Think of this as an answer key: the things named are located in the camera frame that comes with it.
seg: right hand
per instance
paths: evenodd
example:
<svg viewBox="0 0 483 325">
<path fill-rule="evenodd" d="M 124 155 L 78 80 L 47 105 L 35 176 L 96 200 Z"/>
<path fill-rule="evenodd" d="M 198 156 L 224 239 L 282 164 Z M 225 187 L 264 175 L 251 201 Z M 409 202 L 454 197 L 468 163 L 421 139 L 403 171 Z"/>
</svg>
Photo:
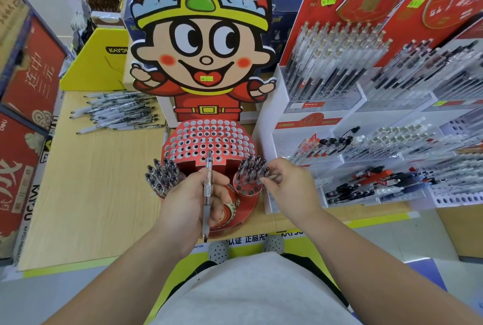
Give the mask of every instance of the right hand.
<svg viewBox="0 0 483 325">
<path fill-rule="evenodd" d="M 300 168 L 283 157 L 267 165 L 275 178 L 260 181 L 277 201 L 280 212 L 300 230 L 322 211 L 319 193 L 310 171 Z"/>
<path fill-rule="evenodd" d="M 151 75 L 147 71 L 143 70 L 137 63 L 133 63 L 131 65 L 130 74 L 133 78 L 141 82 L 146 82 L 151 79 Z"/>
</svg>

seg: store counter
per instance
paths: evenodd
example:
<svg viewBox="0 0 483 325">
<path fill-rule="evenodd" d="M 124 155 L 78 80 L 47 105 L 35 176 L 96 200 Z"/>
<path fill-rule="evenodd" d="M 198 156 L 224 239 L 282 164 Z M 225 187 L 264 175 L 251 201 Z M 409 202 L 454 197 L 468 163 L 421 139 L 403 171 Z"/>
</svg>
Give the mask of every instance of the store counter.
<svg viewBox="0 0 483 325">
<path fill-rule="evenodd" d="M 149 230 L 159 214 L 159 198 L 144 174 L 160 156 L 164 129 L 76 135 L 92 125 L 87 117 L 69 119 L 70 111 L 86 105 L 86 94 L 69 91 L 64 98 L 20 270 L 118 256 Z M 245 128 L 253 131 L 253 125 Z M 411 209 L 399 202 L 329 211 L 346 222 Z M 260 200 L 246 224 L 226 238 L 294 228 L 280 213 L 265 215 Z"/>
</svg>

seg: red box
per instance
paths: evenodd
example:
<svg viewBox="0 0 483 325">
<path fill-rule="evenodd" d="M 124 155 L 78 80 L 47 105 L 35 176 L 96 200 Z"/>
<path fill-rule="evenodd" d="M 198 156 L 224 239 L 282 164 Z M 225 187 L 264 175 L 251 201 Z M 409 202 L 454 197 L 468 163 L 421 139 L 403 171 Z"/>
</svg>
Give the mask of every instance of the red box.
<svg viewBox="0 0 483 325">
<path fill-rule="evenodd" d="M 66 53 L 36 17 L 32 18 L 23 52 L 22 64 L 15 68 L 2 104 L 48 130 Z"/>
<path fill-rule="evenodd" d="M 0 259 L 12 255 L 44 136 L 0 113 Z"/>
</svg>

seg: person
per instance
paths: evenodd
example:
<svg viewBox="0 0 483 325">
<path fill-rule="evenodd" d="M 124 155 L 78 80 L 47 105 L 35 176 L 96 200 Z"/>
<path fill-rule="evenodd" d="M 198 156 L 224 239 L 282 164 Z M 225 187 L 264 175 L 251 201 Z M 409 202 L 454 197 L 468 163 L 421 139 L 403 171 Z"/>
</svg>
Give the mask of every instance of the person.
<svg viewBox="0 0 483 325">
<path fill-rule="evenodd" d="M 315 245 L 343 296 L 316 274 L 269 251 L 195 271 L 175 288 L 152 324 L 360 323 L 345 298 L 366 325 L 483 324 L 467 305 L 322 209 L 308 170 L 283 158 L 268 166 L 275 177 L 263 184 Z M 201 169 L 172 189 L 153 228 L 45 324 L 143 324 L 169 274 L 201 235 L 206 174 Z M 230 199 L 223 188 L 228 182 L 214 172 L 210 225 Z M 280 249 L 278 244 L 270 246 Z M 222 247 L 214 246 L 212 259 L 225 257 Z"/>
</svg>

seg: foot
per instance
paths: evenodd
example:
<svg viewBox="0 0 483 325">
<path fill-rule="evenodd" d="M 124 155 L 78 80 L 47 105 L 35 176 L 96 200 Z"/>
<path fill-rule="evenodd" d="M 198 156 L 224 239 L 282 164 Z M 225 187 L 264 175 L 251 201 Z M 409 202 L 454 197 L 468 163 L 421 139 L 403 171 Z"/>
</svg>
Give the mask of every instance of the foot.
<svg viewBox="0 0 483 325">
<path fill-rule="evenodd" d="M 208 247 L 208 259 L 216 264 L 224 263 L 230 259 L 228 243 L 226 241 L 211 243 Z"/>
<path fill-rule="evenodd" d="M 284 249 L 285 243 L 281 235 L 269 235 L 263 244 L 263 253 L 275 251 L 275 253 L 283 254 Z"/>
</svg>

